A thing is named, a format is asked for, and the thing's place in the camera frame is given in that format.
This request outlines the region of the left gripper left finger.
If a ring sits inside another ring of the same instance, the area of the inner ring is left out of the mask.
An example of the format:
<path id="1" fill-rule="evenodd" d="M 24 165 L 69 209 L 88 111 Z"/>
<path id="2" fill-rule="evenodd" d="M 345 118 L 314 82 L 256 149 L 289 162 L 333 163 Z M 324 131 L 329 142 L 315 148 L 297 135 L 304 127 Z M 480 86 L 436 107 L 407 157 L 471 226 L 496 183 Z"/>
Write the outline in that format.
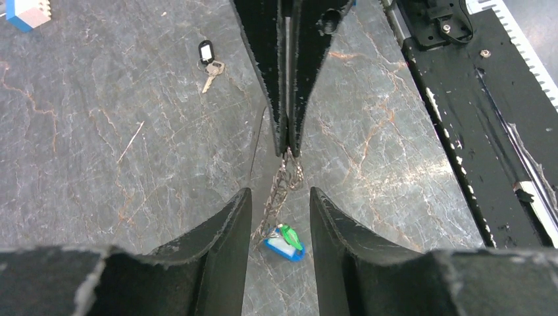
<path id="1" fill-rule="evenodd" d="M 191 231 L 132 254 L 112 245 L 1 250 L 2 315 L 240 315 L 251 190 Z"/>

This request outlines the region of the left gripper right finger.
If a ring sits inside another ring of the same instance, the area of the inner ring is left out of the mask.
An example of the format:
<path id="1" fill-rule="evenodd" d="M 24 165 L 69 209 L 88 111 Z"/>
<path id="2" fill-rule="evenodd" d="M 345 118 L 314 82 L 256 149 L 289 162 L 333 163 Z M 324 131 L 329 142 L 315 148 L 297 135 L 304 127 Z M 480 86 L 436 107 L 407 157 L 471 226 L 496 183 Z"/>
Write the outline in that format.
<path id="1" fill-rule="evenodd" d="M 432 250 L 378 235 L 320 188 L 309 199 L 321 315 L 556 315 L 557 251 Z"/>

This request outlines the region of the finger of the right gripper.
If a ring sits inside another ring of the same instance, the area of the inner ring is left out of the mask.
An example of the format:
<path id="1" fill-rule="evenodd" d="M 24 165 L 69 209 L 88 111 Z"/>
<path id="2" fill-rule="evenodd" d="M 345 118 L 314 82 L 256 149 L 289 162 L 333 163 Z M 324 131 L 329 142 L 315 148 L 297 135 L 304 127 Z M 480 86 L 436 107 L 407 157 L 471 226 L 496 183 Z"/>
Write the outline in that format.
<path id="1" fill-rule="evenodd" d="M 307 106 L 341 21 L 352 1 L 294 1 L 290 15 L 288 145 L 299 157 Z"/>
<path id="2" fill-rule="evenodd" d="M 286 26 L 283 2 L 231 1 L 241 36 L 268 104 L 274 150 L 287 148 Z"/>

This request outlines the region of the green key tag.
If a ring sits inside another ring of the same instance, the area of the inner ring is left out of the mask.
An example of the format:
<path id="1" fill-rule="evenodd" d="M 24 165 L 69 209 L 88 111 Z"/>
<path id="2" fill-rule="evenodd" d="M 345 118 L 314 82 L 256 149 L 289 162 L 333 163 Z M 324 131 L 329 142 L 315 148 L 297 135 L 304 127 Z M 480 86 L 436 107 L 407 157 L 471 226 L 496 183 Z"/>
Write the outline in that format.
<path id="1" fill-rule="evenodd" d="M 291 226 L 287 224 L 280 224 L 278 225 L 278 228 L 280 230 L 281 235 L 283 236 L 283 239 L 285 239 L 285 241 L 290 246 L 294 247 L 296 250 L 299 251 L 303 249 L 302 242 L 300 241 L 297 232 Z"/>

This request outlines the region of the blue key tag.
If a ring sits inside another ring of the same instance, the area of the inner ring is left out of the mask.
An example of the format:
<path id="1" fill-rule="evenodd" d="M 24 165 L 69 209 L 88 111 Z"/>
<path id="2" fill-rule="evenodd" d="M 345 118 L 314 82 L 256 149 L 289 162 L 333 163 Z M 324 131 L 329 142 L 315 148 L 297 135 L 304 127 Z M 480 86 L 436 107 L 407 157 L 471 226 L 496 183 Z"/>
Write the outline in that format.
<path id="1" fill-rule="evenodd" d="M 302 244 L 302 250 L 298 250 L 288 244 L 281 236 L 264 240 L 264 245 L 274 253 L 292 262 L 301 261 L 306 254 L 304 244 Z"/>

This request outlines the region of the metal key organizer plate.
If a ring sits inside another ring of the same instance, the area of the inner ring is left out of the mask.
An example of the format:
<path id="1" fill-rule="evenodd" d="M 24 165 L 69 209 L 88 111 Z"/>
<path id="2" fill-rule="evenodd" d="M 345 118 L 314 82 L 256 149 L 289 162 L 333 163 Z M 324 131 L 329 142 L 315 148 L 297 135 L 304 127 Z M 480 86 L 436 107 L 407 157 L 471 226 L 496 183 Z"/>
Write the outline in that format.
<path id="1" fill-rule="evenodd" d="M 280 211 L 290 192 L 300 190 L 303 186 L 303 167 L 300 159 L 293 156 L 290 147 L 280 155 L 280 165 L 273 174 L 270 192 L 263 208 L 263 217 L 250 239 L 255 248 L 258 248 L 270 237 L 280 237 L 281 233 L 275 233 L 275 229 L 282 225 L 278 221 Z"/>

